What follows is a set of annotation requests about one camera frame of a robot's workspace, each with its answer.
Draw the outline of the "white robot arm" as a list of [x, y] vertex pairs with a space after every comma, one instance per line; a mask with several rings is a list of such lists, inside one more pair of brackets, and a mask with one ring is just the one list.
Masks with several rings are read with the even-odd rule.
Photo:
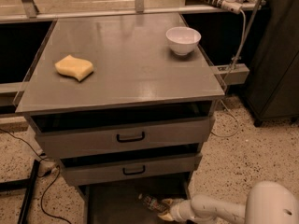
[[169, 209], [158, 217], [165, 221], [216, 224], [299, 224], [299, 202], [284, 186], [262, 181], [249, 192], [246, 204], [228, 203], [203, 194], [188, 200], [166, 199]]

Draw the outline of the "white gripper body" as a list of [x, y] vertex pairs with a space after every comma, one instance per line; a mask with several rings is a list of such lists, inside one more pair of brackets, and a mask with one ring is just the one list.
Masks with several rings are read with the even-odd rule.
[[194, 218], [194, 212], [189, 200], [183, 200], [181, 203], [172, 205], [169, 212], [176, 222], [192, 221]]

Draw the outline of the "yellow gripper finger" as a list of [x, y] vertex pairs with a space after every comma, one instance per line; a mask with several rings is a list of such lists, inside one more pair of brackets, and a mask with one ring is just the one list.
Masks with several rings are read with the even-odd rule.
[[157, 217], [166, 222], [172, 222], [174, 220], [169, 212], [159, 213]]
[[181, 202], [183, 202], [183, 199], [172, 199], [172, 198], [162, 199], [162, 203], [166, 204], [169, 207]]

